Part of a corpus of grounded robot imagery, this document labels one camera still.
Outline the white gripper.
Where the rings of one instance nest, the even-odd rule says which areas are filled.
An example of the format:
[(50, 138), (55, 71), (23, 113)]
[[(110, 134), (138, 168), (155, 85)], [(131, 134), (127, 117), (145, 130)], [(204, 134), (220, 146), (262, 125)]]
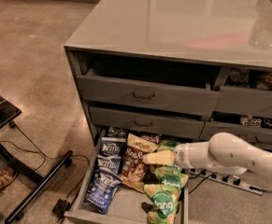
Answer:
[(208, 155), (208, 142), (185, 143), (170, 150), (149, 153), (143, 156), (146, 164), (171, 165), (175, 163), (180, 168), (208, 168), (211, 164)]

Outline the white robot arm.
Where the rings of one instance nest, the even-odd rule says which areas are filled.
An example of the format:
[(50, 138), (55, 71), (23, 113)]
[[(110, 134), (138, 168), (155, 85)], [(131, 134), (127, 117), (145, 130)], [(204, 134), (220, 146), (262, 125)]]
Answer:
[(175, 163), (183, 169), (207, 169), (226, 175), (242, 175), (250, 170), (272, 181), (272, 152), (231, 133), (215, 133), (205, 142), (179, 144), (172, 151), (149, 153), (142, 160), (145, 164)]

